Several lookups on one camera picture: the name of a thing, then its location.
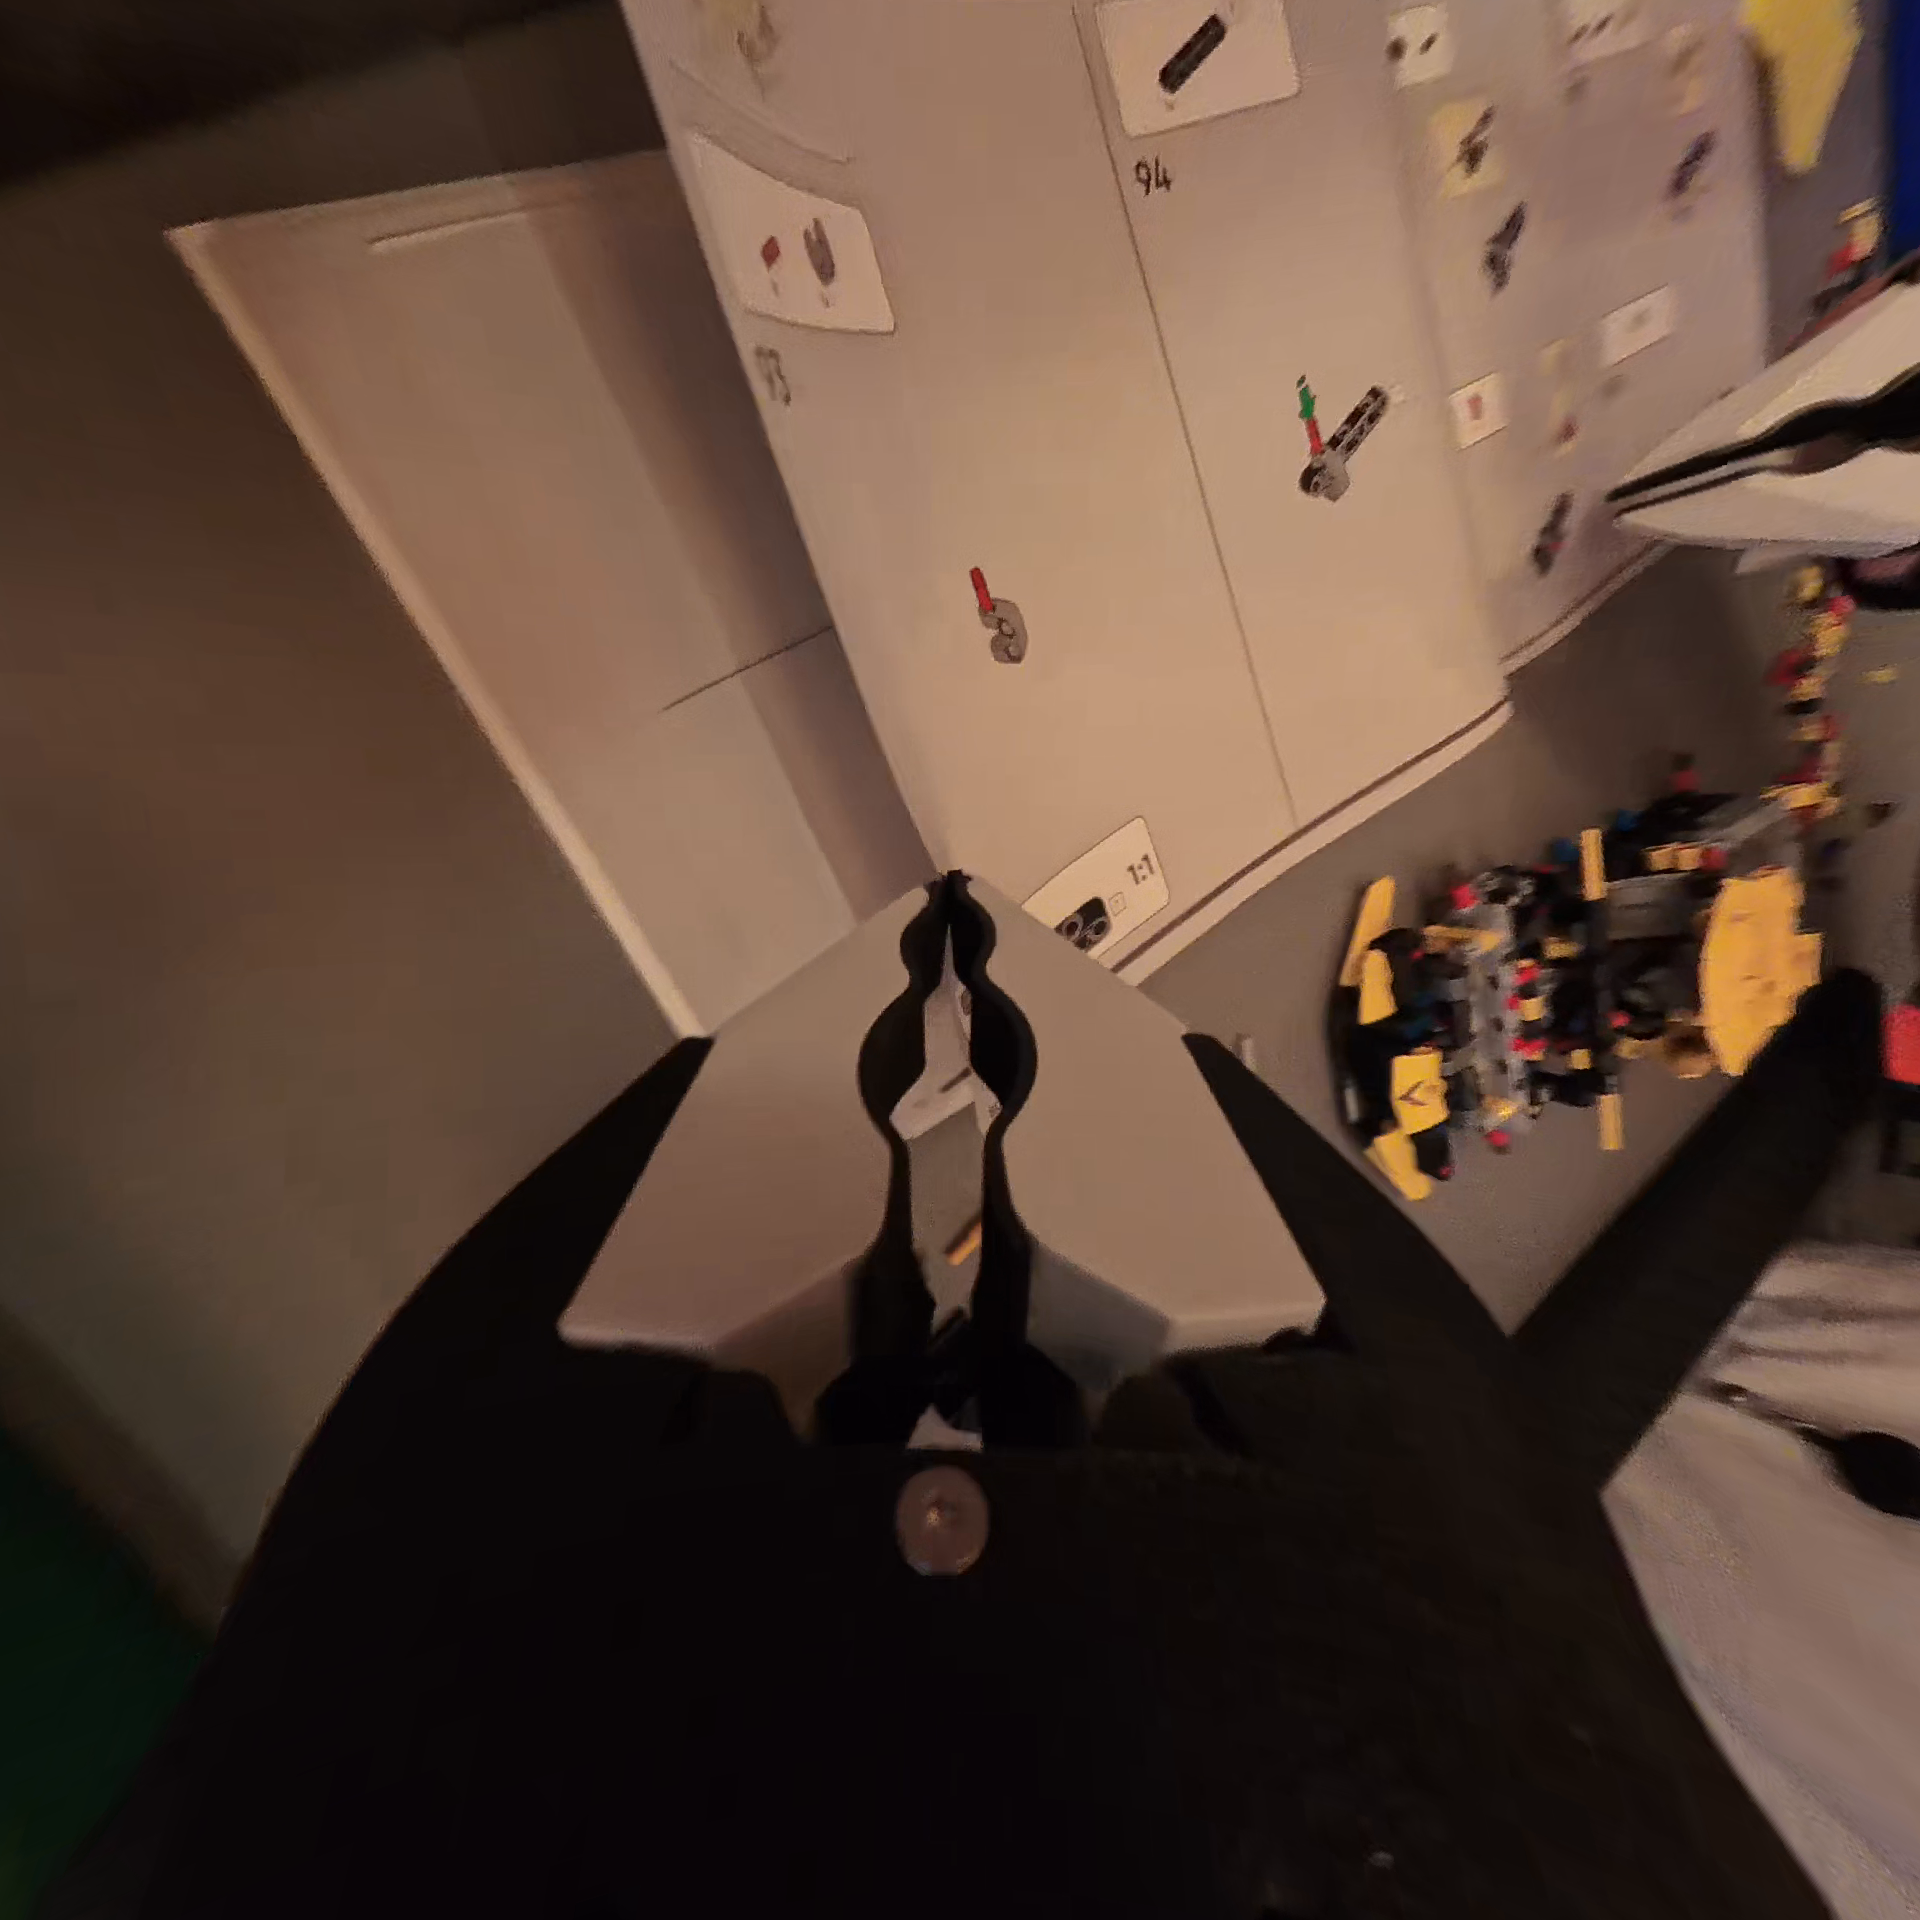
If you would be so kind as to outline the yellow black brick car model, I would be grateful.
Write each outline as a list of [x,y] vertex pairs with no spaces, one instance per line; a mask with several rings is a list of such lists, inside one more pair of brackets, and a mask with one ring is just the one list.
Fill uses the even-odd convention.
[[1404,1201],[1506,1153],[1555,1108],[1624,1146],[1628,1062],[1740,1079],[1821,978],[1805,907],[1833,783],[1715,795],[1685,765],[1666,792],[1529,864],[1451,876],[1399,909],[1356,900],[1327,1045],[1343,1127]]

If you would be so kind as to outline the red yellow blue brick pieces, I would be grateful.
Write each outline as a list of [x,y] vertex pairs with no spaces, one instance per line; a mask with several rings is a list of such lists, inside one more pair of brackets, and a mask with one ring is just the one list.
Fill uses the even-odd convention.
[[1786,644],[1763,685],[1781,725],[1781,771],[1764,798],[1813,841],[1849,833],[1868,740],[1909,675],[1904,634],[1858,561],[1819,560],[1789,572]]

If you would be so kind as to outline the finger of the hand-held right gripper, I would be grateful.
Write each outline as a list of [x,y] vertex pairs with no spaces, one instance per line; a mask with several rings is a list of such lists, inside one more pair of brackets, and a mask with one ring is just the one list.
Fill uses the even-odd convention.
[[1896,553],[1918,541],[1918,440],[1868,445],[1813,473],[1764,457],[1660,489],[1619,486],[1609,517],[1668,545]]
[[1918,283],[1883,276],[1758,377],[1675,430],[1609,506],[1666,506],[1759,481],[1828,486],[1918,454]]

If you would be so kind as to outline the yellow sticky note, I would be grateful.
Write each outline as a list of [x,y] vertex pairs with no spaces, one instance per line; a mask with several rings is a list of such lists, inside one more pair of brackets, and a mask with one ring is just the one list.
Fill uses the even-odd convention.
[[1789,177],[1821,159],[1861,47],[1857,2],[1742,2],[1740,25],[1771,100],[1773,150]]

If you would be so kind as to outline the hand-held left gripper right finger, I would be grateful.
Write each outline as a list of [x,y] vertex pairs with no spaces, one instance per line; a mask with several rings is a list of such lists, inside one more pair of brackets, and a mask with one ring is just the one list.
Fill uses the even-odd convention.
[[1319,1323],[1178,1021],[971,876],[950,973],[983,1136],[950,1386],[987,1448],[1074,1448],[1159,1363]]

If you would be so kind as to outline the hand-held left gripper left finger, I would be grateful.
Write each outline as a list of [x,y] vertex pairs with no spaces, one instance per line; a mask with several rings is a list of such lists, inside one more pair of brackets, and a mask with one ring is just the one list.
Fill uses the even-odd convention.
[[763,1379],[797,1424],[936,1329],[897,1110],[925,1079],[945,889],[909,889],[707,1043],[558,1319],[565,1346]]

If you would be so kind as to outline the instruction booklet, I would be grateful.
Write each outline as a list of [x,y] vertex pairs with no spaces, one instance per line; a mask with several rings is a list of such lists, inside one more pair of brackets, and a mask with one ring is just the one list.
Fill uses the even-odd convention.
[[1471,754],[1763,363],[1740,6],[622,6],[912,825],[1127,981]]

